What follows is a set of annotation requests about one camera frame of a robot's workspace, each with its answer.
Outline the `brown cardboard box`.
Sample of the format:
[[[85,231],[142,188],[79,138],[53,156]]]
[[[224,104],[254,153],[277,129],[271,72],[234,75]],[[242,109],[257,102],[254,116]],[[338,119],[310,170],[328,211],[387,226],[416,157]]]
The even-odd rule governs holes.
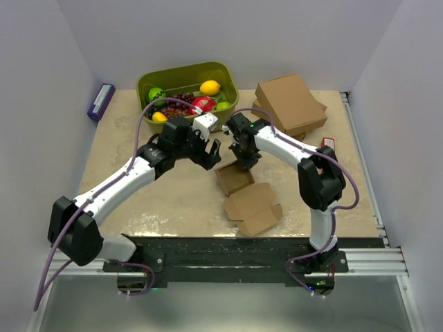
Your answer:
[[[241,234],[255,237],[281,220],[282,206],[269,183],[257,183],[249,170],[233,161],[215,170],[226,200],[223,204],[229,221],[235,222]]]

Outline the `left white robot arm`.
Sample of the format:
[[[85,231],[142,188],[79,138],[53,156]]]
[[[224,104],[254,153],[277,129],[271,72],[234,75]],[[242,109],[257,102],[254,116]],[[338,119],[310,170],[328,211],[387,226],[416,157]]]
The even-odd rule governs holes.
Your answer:
[[[74,199],[60,197],[53,204],[48,240],[79,266],[94,259],[119,261],[128,271],[143,265],[143,254],[125,235],[100,233],[101,223],[132,194],[153,183],[174,167],[177,160],[189,159],[211,169],[221,158],[221,143],[214,140],[206,151],[211,131],[218,119],[211,113],[193,120],[175,117],[163,125],[146,144],[136,145],[133,156],[116,173]]]

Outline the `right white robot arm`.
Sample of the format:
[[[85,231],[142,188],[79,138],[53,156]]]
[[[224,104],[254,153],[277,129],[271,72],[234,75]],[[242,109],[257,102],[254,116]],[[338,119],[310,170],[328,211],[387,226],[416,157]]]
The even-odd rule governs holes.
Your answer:
[[[243,170],[254,167],[263,151],[297,171],[300,197],[310,209],[311,234],[309,252],[291,260],[302,262],[310,270],[325,271],[338,252],[333,209],[346,186],[333,150],[301,143],[270,122],[263,119],[251,122],[241,113],[228,118],[223,132],[230,136],[229,149]]]

